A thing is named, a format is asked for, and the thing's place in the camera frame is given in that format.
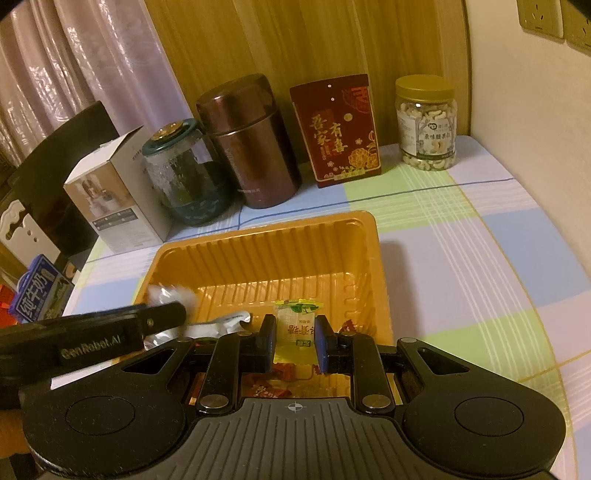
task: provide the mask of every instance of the cashew nut jar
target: cashew nut jar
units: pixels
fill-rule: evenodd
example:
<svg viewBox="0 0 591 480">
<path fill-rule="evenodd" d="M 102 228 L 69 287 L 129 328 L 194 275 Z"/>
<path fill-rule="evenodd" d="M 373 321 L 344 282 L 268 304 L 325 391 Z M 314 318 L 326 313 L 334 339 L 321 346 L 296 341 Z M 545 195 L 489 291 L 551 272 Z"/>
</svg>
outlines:
<svg viewBox="0 0 591 480">
<path fill-rule="evenodd" d="M 420 170 L 445 170 L 456 162 L 457 104 L 453 85 L 437 75 L 396 80 L 400 150 Z"/>
</svg>

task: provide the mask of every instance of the crosshair marking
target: crosshair marking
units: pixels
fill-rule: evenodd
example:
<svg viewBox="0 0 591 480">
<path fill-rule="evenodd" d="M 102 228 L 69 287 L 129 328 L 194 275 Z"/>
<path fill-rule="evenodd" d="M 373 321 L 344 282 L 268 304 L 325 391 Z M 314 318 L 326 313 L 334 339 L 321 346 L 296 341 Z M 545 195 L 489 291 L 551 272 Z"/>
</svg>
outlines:
<svg viewBox="0 0 591 480">
<path fill-rule="evenodd" d="M 300 411 L 302 408 L 305 408 L 305 406 L 303 406 L 301 403 L 298 402 L 293 402 L 290 403 L 287 408 L 289 408 L 291 411 L 293 412 L 298 412 Z"/>
</svg>

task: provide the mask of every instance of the blue milk box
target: blue milk box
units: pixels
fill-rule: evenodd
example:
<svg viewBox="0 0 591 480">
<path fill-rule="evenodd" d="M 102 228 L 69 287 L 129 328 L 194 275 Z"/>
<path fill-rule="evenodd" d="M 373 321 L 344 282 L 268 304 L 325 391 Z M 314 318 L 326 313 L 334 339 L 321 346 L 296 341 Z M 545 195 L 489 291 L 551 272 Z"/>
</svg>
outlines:
<svg viewBox="0 0 591 480">
<path fill-rule="evenodd" d="M 18 281 L 8 313 L 20 323 L 60 317 L 74 285 L 43 254 Z"/>
</svg>

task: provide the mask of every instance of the gold lid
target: gold lid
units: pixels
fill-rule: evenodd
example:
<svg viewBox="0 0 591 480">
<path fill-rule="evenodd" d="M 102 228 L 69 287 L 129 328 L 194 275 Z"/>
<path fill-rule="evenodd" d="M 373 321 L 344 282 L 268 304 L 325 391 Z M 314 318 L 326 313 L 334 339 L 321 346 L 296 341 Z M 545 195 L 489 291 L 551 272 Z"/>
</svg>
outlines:
<svg viewBox="0 0 591 480">
<path fill-rule="evenodd" d="M 182 126 L 183 122 L 172 122 L 171 124 L 164 125 L 154 135 L 152 135 L 151 139 L 154 141 L 162 140 L 163 138 L 169 137 L 170 135 L 175 133 Z"/>
<path fill-rule="evenodd" d="M 396 80 L 396 94 L 418 103 L 453 100 L 451 82 L 438 75 L 406 75 Z"/>
</svg>

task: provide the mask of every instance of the electrical socket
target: electrical socket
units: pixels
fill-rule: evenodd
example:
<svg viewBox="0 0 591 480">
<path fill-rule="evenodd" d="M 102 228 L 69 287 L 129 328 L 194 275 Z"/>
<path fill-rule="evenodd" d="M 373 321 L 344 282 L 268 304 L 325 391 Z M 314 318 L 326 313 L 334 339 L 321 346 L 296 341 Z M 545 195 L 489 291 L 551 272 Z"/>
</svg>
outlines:
<svg viewBox="0 0 591 480">
<path fill-rule="evenodd" d="M 577 48 L 591 52 L 591 19 L 585 17 L 568 0 L 561 0 L 564 37 Z"/>
<path fill-rule="evenodd" d="M 560 0 L 517 0 L 517 11 L 522 28 L 563 38 Z"/>
</svg>

